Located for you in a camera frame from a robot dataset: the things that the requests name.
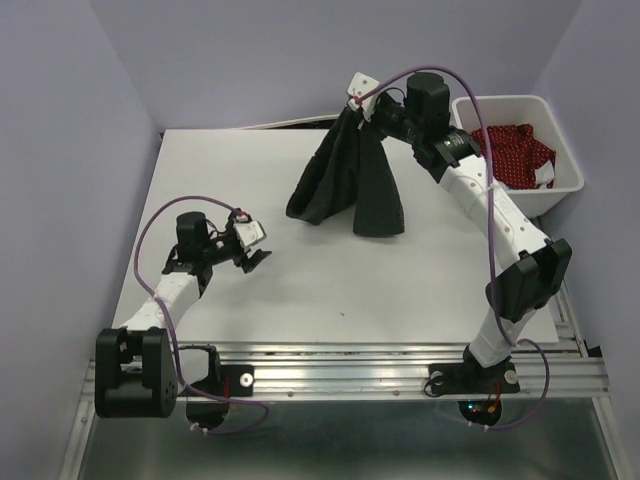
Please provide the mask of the dark grey dotted skirt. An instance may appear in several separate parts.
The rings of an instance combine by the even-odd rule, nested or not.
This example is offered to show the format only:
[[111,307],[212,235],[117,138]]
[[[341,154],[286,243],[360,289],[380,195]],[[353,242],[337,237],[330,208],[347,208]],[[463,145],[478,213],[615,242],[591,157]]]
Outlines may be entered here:
[[354,209],[353,233],[385,238],[405,232],[404,209],[382,137],[345,107],[305,166],[285,213],[319,225]]

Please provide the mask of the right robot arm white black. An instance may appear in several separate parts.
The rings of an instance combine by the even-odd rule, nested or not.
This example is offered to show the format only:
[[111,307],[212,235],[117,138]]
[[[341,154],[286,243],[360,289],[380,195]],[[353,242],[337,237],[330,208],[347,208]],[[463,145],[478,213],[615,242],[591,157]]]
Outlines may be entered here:
[[482,390],[508,372],[528,321],[558,292],[572,256],[567,241],[553,241],[531,224],[494,177],[490,141],[452,125],[444,79],[425,71],[405,74],[397,102],[379,84],[355,96],[380,133],[411,146],[414,158],[462,207],[488,242],[489,309],[459,363],[442,364],[439,387],[459,382]]

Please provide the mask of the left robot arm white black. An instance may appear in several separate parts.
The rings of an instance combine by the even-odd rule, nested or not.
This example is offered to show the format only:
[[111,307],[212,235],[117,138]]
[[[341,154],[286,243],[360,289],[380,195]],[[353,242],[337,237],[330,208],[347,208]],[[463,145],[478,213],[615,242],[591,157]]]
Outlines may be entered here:
[[168,417],[179,394],[195,394],[230,404],[233,393],[244,395],[247,371],[223,367],[216,348],[196,361],[188,381],[177,361],[181,354],[176,326],[204,295],[215,266],[230,262],[252,272],[268,252],[258,245],[266,238],[260,222],[240,211],[230,213],[225,227],[210,228],[202,212],[176,219],[176,243],[156,287],[144,284],[148,299],[119,328],[100,332],[95,344],[94,402],[101,418]]

